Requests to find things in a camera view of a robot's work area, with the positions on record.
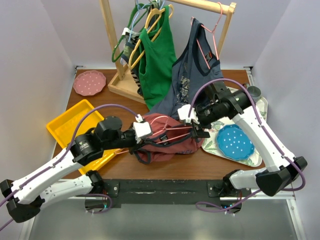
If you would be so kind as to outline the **red tank top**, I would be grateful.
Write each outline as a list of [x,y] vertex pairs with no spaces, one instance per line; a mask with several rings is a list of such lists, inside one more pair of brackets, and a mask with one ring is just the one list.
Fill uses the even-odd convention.
[[[155,117],[164,114],[152,113],[144,115],[143,118],[146,121],[152,121]],[[179,122],[178,120],[170,117],[168,125],[173,126],[187,126]],[[158,128],[164,123],[164,119],[159,119],[155,123],[155,127]],[[138,152],[134,153],[137,160],[145,165],[152,162],[169,161],[175,154],[188,155],[196,152],[203,144],[203,138],[192,138],[192,127],[189,129],[168,130],[162,133],[160,137],[152,139],[146,139],[145,141],[151,141],[154,147],[154,152]]]

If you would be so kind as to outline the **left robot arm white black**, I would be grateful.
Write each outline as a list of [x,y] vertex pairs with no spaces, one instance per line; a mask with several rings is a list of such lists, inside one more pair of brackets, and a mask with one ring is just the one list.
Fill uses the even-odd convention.
[[16,223],[23,223],[65,198],[87,194],[99,196],[105,183],[96,170],[62,183],[58,180],[102,158],[106,150],[136,147],[142,139],[153,134],[146,120],[134,122],[126,131],[121,128],[122,121],[118,117],[108,116],[96,127],[78,135],[55,158],[34,172],[18,180],[2,181],[3,203],[11,218]]

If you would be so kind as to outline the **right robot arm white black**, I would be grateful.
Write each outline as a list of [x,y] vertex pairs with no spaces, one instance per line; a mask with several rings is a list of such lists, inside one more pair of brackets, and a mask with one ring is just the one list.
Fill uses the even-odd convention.
[[[230,197],[241,189],[257,189],[273,197],[280,191],[295,192],[306,186],[303,170],[308,165],[303,156],[295,156],[279,140],[261,116],[256,103],[244,86],[231,92],[225,85],[226,78],[211,80],[190,95],[187,119],[205,128],[221,118],[230,118],[247,135],[260,153],[265,167],[258,170],[236,169],[222,179],[223,192]],[[208,87],[216,87],[213,103],[201,111],[195,107],[199,95]]]

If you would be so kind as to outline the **navy blue tank top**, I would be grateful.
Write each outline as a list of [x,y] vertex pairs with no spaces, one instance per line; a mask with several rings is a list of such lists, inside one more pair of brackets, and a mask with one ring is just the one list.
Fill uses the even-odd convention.
[[200,87],[222,77],[220,61],[207,41],[205,29],[194,18],[187,45],[172,65],[168,93],[148,114],[162,114],[178,119],[178,109],[190,104]]

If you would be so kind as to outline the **green tank top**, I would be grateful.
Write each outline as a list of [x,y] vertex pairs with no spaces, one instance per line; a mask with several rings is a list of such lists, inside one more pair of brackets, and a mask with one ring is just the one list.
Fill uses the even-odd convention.
[[139,60],[138,77],[148,109],[163,100],[172,84],[172,66],[177,57],[169,15],[170,7],[167,5],[159,20],[161,30],[154,41],[146,29],[139,36],[139,50],[144,51],[144,55]]

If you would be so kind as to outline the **light blue hanger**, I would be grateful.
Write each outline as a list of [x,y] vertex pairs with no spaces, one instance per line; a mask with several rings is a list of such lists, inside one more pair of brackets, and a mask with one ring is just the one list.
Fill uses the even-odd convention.
[[[147,11],[147,13],[146,13],[146,15],[145,15],[144,17],[146,17],[146,16],[151,12],[151,10],[153,10],[153,9],[161,10],[161,9],[164,7],[164,3],[165,3],[164,0],[150,0],[150,1],[147,2],[147,3],[143,3],[143,4],[150,4],[150,9]],[[122,54],[121,57],[120,57],[120,63],[121,63],[122,65],[125,65],[125,64],[127,64],[127,63],[129,62],[129,58],[130,58],[130,56],[131,56],[131,53],[132,53],[132,51],[134,50],[134,48],[135,48],[135,46],[136,46],[136,44],[137,44],[137,42],[138,42],[138,40],[139,40],[139,37],[140,37],[140,35],[141,35],[141,33],[142,33],[143,28],[141,28],[139,31],[135,31],[136,26],[133,28],[133,32],[134,32],[134,33],[138,33],[138,36],[136,36],[136,38],[133,37],[133,38],[132,38],[132,39],[133,39],[132,41],[131,41],[131,40],[128,41],[127,38],[125,38],[125,39],[123,40],[123,41],[124,41],[124,46],[123,46],[124,52],[123,52],[123,54]]]

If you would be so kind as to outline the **blue dotted plate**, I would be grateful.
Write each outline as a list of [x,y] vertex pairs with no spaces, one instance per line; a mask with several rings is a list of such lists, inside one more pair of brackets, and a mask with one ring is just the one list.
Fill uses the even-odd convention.
[[223,155],[234,161],[247,160],[255,152],[252,141],[236,124],[221,128],[216,135],[216,143]]

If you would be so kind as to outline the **grey mug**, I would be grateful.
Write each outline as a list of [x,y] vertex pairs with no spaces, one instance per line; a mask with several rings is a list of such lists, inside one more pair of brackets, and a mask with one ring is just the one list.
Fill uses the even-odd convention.
[[261,90],[254,85],[250,85],[249,87],[247,87],[247,91],[249,92],[250,96],[252,97],[255,103],[258,102],[262,97]]

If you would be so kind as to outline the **wooden clothes rack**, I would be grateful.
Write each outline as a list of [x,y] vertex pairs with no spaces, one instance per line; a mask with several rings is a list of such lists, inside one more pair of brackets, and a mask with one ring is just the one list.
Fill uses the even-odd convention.
[[[120,51],[117,47],[118,39],[110,3],[108,0],[101,0],[99,3],[110,47],[116,54],[119,54]],[[219,41],[214,42],[214,46],[217,50],[216,55],[219,56],[237,4],[232,2],[229,5],[225,5],[208,0],[175,0],[174,3],[225,16]],[[138,86],[136,85],[128,66],[126,64],[122,65],[119,60],[116,60],[114,63],[116,67],[116,74],[107,85],[109,91],[143,104],[145,101],[143,97],[137,93]]]

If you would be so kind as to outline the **yellow plastic tray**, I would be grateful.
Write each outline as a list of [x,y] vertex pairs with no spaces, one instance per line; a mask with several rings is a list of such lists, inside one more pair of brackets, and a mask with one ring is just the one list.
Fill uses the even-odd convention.
[[[59,146],[61,148],[66,148],[71,141],[79,121],[93,109],[93,105],[87,99],[83,99],[47,123],[46,128]],[[80,125],[77,135],[84,134],[90,128],[96,127],[98,122],[102,120],[104,120],[104,117],[98,111],[91,113]],[[98,171],[115,156],[115,150],[106,150],[101,158],[94,160],[93,162],[80,168],[78,171],[82,175],[90,170]]]

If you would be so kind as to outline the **pink dotted plate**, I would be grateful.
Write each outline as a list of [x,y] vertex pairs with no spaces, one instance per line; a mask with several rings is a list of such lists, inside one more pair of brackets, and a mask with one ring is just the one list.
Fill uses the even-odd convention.
[[97,70],[88,70],[79,74],[73,83],[78,95],[87,97],[100,93],[106,86],[106,77]]

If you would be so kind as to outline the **black mounting base plate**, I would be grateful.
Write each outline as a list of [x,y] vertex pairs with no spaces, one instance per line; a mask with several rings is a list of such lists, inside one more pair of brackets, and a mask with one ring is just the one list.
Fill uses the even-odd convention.
[[251,190],[243,188],[225,193],[222,180],[210,179],[105,179],[98,193],[108,195],[113,208],[124,204],[194,205],[197,202],[226,207],[231,202],[223,198],[244,199]]

